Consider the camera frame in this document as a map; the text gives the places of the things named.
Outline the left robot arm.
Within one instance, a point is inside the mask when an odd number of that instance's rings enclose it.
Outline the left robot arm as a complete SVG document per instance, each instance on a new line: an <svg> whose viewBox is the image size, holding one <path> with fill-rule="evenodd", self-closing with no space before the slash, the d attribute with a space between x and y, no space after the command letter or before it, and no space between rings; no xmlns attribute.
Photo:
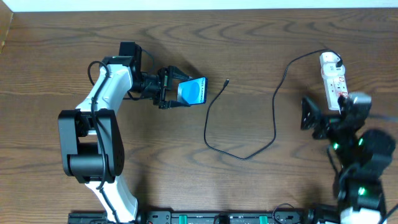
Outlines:
<svg viewBox="0 0 398 224"><path fill-rule="evenodd" d="M156 74L141 70L143 49L135 42L121 42L117 56L105 57L97 65L99 77L88 96L73 110L58 116L63 170L85 184L106 210L94 222L134 223L138 200L122 175L124 146L116 115L126 95L139 93L138 100L150 99L161 109L187 107L188 103L165 99L173 81L193 78L175 66Z"/></svg>

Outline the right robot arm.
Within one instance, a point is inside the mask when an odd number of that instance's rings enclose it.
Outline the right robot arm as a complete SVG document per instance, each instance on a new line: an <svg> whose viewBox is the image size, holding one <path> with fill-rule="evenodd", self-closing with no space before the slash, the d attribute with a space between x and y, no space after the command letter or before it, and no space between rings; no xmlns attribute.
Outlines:
<svg viewBox="0 0 398 224"><path fill-rule="evenodd" d="M337 205L317 205L303 218L304 223L387 223L397 210L386 208L381 175L391 164L396 140L380 129L357 136L371 109L371 97L354 92L338 98L339 114L324 114L309 97L302 98L302 130L313 130L316 140L327 139L327 154L334 152L339 165L335 171Z"/></svg>

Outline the blue Galaxy smartphone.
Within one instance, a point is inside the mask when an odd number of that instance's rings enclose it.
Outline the blue Galaxy smartphone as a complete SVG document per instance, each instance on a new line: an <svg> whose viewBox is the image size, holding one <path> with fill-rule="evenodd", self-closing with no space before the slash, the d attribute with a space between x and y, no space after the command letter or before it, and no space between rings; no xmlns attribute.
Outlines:
<svg viewBox="0 0 398 224"><path fill-rule="evenodd" d="M205 104L207 87L206 77L181 82L178 84L177 101L188 105Z"/></svg>

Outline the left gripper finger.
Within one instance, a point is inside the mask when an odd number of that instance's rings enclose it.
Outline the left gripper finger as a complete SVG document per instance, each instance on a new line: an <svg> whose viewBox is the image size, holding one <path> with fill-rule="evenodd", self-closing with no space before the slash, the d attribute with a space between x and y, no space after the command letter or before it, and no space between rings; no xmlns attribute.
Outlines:
<svg viewBox="0 0 398 224"><path fill-rule="evenodd" d="M165 109L172 109L172 108L178 108L178 107L190 107L190 105L187 103L170 100L170 101L166 101L165 106L164 106Z"/></svg>
<svg viewBox="0 0 398 224"><path fill-rule="evenodd" d="M193 79L191 76L187 75L176 66L169 66L169 75L172 77L172 79L177 79L177 80Z"/></svg>

